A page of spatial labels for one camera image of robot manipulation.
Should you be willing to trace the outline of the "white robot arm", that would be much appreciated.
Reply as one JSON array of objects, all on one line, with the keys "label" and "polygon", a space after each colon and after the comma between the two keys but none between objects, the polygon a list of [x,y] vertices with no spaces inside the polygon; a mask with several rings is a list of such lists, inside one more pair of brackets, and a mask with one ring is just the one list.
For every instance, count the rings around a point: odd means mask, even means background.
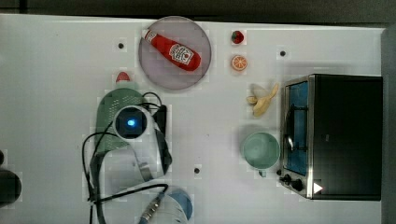
[{"label": "white robot arm", "polygon": [[94,134],[88,181],[98,224],[188,224],[190,196],[163,181],[172,164],[167,108],[127,105]]}]

